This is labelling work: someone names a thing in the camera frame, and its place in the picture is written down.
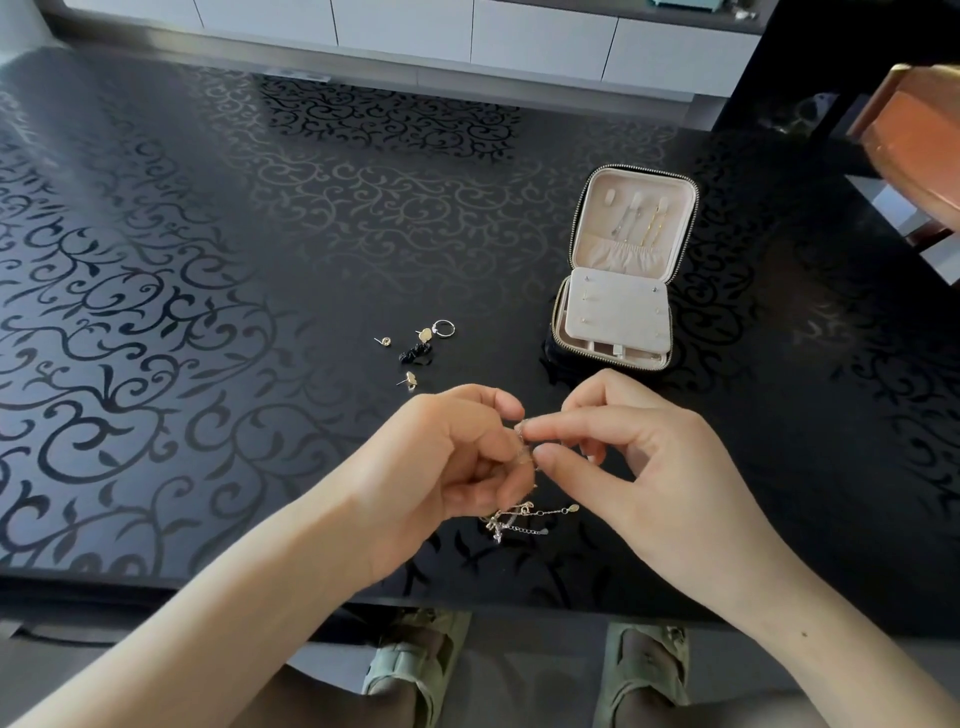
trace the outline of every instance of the green sandal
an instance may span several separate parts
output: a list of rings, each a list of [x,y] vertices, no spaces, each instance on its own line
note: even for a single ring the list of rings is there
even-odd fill
[[[680,674],[664,673],[652,658],[626,661],[620,659],[623,635],[636,630],[663,645],[680,665]],[[690,646],[681,627],[659,627],[648,624],[612,622],[607,629],[607,647],[604,653],[603,678],[593,728],[611,728],[613,714],[628,692],[653,688],[674,705],[689,705],[686,695],[686,676],[690,665]]]
[[[434,728],[440,719],[450,675],[467,639],[470,612],[418,609],[400,617],[396,625],[401,624],[440,632],[446,637],[444,645],[437,657],[427,657],[427,651],[416,644],[392,642],[380,645],[367,670],[361,693],[369,694],[378,683],[387,679],[413,683],[423,696],[422,706],[418,701],[414,728]]]

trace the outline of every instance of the person's left hand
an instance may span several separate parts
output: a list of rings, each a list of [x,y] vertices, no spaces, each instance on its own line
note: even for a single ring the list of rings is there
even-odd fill
[[[393,573],[446,519],[489,516],[533,489],[529,450],[501,418],[523,419],[523,405],[500,389],[417,395],[320,483],[352,502],[369,558],[362,586]]]

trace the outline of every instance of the hand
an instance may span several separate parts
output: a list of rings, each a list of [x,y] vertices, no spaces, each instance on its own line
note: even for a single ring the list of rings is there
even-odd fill
[[[501,420],[522,417],[516,397],[478,384],[417,395],[324,480],[353,504],[361,586],[393,573],[446,519],[488,516],[533,489],[529,450]]]
[[[686,595],[732,623],[805,567],[767,521],[723,443],[695,412],[607,370],[563,410],[521,425],[537,465]],[[633,483],[600,470],[613,445]]]

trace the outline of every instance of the forearm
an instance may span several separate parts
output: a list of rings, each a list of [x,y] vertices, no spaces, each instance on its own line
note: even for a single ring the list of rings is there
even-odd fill
[[[804,568],[740,627],[789,670],[830,728],[953,728],[960,707],[890,638]]]
[[[359,585],[348,506],[316,492],[244,536],[16,728],[232,722]]]

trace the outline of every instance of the jewelry box compartment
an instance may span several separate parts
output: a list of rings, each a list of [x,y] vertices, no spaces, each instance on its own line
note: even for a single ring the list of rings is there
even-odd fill
[[[625,165],[588,178],[550,322],[557,345],[629,369],[658,371],[673,350],[668,283],[700,203],[690,178]]]

